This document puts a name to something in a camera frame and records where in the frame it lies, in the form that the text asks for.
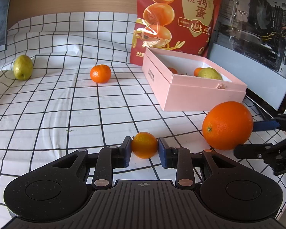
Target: silver bolt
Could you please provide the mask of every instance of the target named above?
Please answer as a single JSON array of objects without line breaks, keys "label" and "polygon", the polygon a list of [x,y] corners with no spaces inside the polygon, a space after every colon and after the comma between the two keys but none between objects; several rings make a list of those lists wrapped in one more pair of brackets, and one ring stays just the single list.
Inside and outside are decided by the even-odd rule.
[{"label": "silver bolt", "polygon": [[98,179],[94,182],[94,185],[98,187],[106,187],[108,184],[109,181],[107,181],[106,179]]},{"label": "silver bolt", "polygon": [[193,185],[193,181],[190,179],[181,179],[179,180],[179,185],[183,186],[183,187],[189,187]]}]

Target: checkered tablecloth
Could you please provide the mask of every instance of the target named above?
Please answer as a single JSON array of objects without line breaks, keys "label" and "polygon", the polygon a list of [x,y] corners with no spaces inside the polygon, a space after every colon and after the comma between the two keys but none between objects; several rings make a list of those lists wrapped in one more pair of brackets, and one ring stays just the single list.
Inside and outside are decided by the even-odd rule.
[{"label": "checkered tablecloth", "polygon": [[[7,184],[78,148],[96,153],[140,131],[192,153],[210,148],[201,133],[207,111],[162,111],[141,67],[129,63],[135,20],[122,13],[64,13],[26,19],[8,31],[7,50],[0,52],[0,228],[11,219],[3,200]],[[34,62],[27,81],[15,80],[11,71],[22,54]],[[106,84],[90,79],[98,64],[111,67]],[[255,121],[262,119],[248,98],[243,104]],[[285,137],[278,130],[254,132],[247,143],[276,144]],[[276,177],[262,160],[219,152],[278,182],[283,209],[286,174]],[[93,173],[91,168],[89,183]],[[114,181],[174,180],[176,170],[163,169],[158,155],[147,160],[132,155],[129,167],[115,169],[113,176]],[[195,178],[201,181],[199,169]]]}]

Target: food package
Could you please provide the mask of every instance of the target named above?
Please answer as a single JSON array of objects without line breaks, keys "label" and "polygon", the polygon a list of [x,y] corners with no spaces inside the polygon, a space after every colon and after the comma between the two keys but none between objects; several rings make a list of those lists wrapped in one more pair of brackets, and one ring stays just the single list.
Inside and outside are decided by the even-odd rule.
[{"label": "food package", "polygon": [[130,63],[142,65],[146,47],[202,55],[221,0],[137,0]]}]

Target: cardboard box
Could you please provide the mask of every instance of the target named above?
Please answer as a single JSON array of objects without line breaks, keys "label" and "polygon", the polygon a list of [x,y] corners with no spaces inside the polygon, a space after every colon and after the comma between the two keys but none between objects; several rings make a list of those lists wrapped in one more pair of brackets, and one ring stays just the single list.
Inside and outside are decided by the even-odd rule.
[{"label": "cardboard box", "polygon": [[[198,67],[214,68],[223,81],[194,77]],[[142,70],[164,111],[209,111],[222,102],[242,102],[246,94],[245,83],[204,57],[147,48]]]}]

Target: pear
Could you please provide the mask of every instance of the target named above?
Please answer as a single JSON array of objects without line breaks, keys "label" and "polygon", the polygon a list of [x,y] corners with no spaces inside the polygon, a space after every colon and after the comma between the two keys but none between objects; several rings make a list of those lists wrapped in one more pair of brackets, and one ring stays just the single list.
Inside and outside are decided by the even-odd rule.
[{"label": "pear", "polygon": [[14,63],[14,75],[18,80],[28,80],[33,72],[33,62],[26,56],[19,56]]},{"label": "pear", "polygon": [[199,71],[198,77],[222,80],[222,76],[217,72],[217,70],[211,67],[203,68],[201,71]]}]

